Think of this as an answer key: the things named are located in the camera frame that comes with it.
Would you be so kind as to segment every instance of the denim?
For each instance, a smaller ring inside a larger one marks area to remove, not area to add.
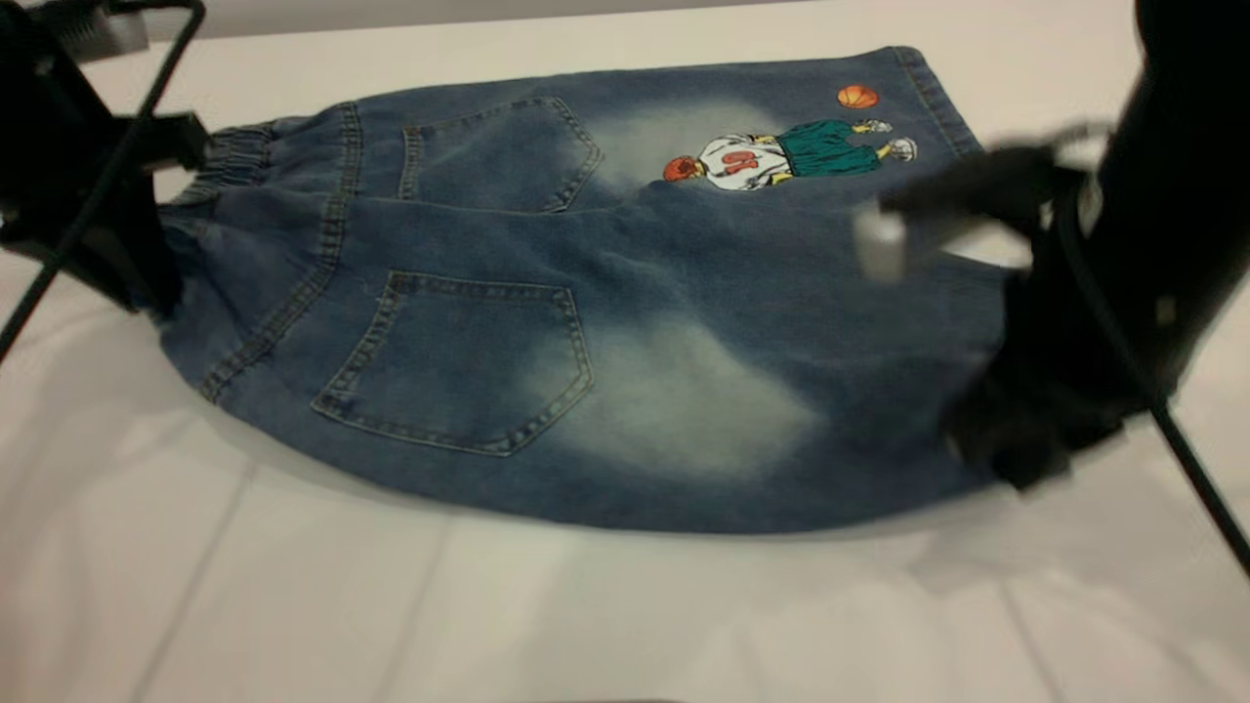
[[[879,104],[840,105],[848,85]],[[749,169],[766,135],[866,119],[892,131],[849,143],[906,138],[915,159],[749,191],[665,180],[725,135],[748,144],[726,168]],[[185,279],[162,345],[230,414],[449,503],[706,533],[910,510],[994,480],[939,420],[999,341],[1004,271],[939,253],[874,285],[850,219],[976,149],[901,48],[424,88],[229,129],[161,211]]]

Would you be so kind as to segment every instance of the black cable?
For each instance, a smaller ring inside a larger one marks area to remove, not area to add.
[[[142,105],[139,108],[139,113],[130,123],[130,126],[126,128],[125,134],[122,134],[121,140],[118,143],[118,148],[114,149],[112,155],[109,156],[109,161],[100,171],[100,178],[98,178],[95,185],[91,186],[91,191],[86,196],[82,209],[79,210],[78,216],[70,226],[66,228],[65,236],[61,239],[56,251],[52,253],[48,261],[44,263],[44,268],[39,271],[39,275],[35,276],[30,288],[26,289],[26,294],[22,295],[21,301],[18,303],[16,308],[14,308],[9,321],[5,323],[4,330],[0,331],[0,364],[2,364],[5,358],[9,357],[9,352],[12,350],[14,343],[18,341],[18,335],[21,334],[26,323],[30,321],[31,314],[34,314],[40,300],[44,299],[49,286],[52,285],[52,280],[56,279],[56,274],[65,268],[65,264],[74,254],[74,249],[82,241],[82,238],[86,236],[91,220],[95,219],[95,215],[100,211],[105,199],[118,184],[118,179],[121,178],[135,146],[138,146],[148,124],[156,113],[156,104],[160,103],[160,99],[165,95],[165,89],[169,88],[169,81],[174,75],[174,69],[178,68],[178,63],[182,59],[182,53],[186,51],[186,46],[191,43],[195,33],[199,31],[205,15],[204,3],[201,0],[130,0],[115,3],[110,6],[114,13],[135,13],[141,10],[160,10],[171,8],[190,10],[191,16],[182,26],[181,31],[179,31],[174,44],[170,46],[169,54],[166,54],[165,61],[161,64],[160,71],[156,74],[156,79],[152,80],[152,86],[149,89],[148,96],[144,98]]]
[[[1194,487],[1194,493],[1202,502],[1202,507],[1206,508],[1211,522],[1220,530],[1220,535],[1224,537],[1229,550],[1232,552],[1238,564],[1241,565],[1241,570],[1245,572],[1246,578],[1250,578],[1250,542],[1246,542],[1245,533],[1220,497],[1220,490],[1211,483],[1210,477],[1206,475],[1202,462],[1194,453],[1194,448],[1190,447],[1185,433],[1181,432],[1176,420],[1172,419],[1168,409],[1168,398],[1159,392],[1150,374],[1146,373],[1141,362],[1138,360],[1132,345],[1120,329],[1120,323],[1116,320],[1111,305],[1094,278],[1094,271],[1090,270],[1089,264],[1085,261],[1085,256],[1081,253],[1080,224],[1078,221],[1075,201],[1075,196],[1061,198],[1055,211],[1055,229],[1059,234],[1060,245],[1064,248],[1068,265],[1072,271],[1072,278],[1076,279],[1076,285],[1085,298],[1085,304],[1089,305],[1095,321],[1102,328],[1102,335],[1111,344],[1111,349],[1119,357],[1120,364],[1128,372],[1130,380],[1138,387],[1138,393],[1145,398],[1150,415],[1155,419],[1155,424],[1159,425],[1159,432],[1162,433],[1168,447],[1176,457],[1181,470],[1185,472],[1190,485]]]

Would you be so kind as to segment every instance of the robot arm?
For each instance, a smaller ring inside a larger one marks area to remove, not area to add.
[[[1185,95],[1245,115],[1246,0],[1139,0],[1141,79],[1095,174],[1056,165],[1055,144],[965,159],[881,198],[858,233],[865,271],[901,275],[905,221],[951,213],[1002,220],[1032,248],[1005,290],[1006,334],[946,430],[969,462],[1025,488],[1179,384],[1195,346],[1250,265],[1250,169],[1222,135],[1195,135]],[[1084,221],[1080,255],[1149,377],[1144,393],[1078,285],[1060,241]]]
[[[114,116],[78,63],[145,48],[141,10],[191,4],[52,0],[24,10],[0,0],[0,86],[8,106],[0,111],[0,245],[56,261],[89,194],[120,153],[125,163],[116,164],[99,208],[78,223],[85,229],[69,244],[64,268],[128,310],[142,301],[166,313],[178,303],[181,279],[156,216],[151,173],[178,164],[199,168],[209,138],[194,114]],[[198,16],[202,8],[192,13],[186,41]]]

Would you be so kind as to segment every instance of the basketball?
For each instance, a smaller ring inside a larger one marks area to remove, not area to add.
[[[848,85],[838,91],[838,101],[842,104],[842,108],[851,110],[866,110],[876,105],[878,100],[880,98],[878,98],[876,91],[862,85]]]

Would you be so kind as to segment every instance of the elastic waistband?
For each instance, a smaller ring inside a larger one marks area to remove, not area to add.
[[[170,205],[191,205],[222,188],[259,185],[269,166],[274,123],[224,129],[212,135],[209,156],[195,180]]]

